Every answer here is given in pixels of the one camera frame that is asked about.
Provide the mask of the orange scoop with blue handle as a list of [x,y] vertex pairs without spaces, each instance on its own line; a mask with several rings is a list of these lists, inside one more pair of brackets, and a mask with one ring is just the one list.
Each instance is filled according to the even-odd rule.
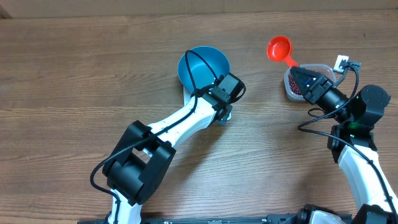
[[285,36],[273,37],[266,48],[267,56],[275,62],[284,62],[289,68],[299,67],[299,64],[291,57],[293,46],[289,38]]

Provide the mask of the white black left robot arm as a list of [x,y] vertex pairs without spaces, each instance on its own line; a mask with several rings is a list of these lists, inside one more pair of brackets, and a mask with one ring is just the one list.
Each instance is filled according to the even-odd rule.
[[142,205],[163,181],[175,148],[212,123],[224,125],[245,91],[244,83],[227,73],[196,89],[169,117],[149,125],[131,123],[103,165],[114,203],[105,222],[140,223]]

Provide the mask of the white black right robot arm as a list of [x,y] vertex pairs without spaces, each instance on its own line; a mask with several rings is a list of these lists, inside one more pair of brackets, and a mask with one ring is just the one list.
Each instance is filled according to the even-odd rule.
[[322,119],[337,122],[330,133],[314,133],[328,138],[333,160],[348,180],[357,207],[353,223],[397,223],[397,196],[381,169],[372,132],[391,97],[377,85],[354,88],[346,96],[324,74],[303,67],[291,67],[290,74],[304,99],[323,112],[298,130],[307,133],[309,124]]

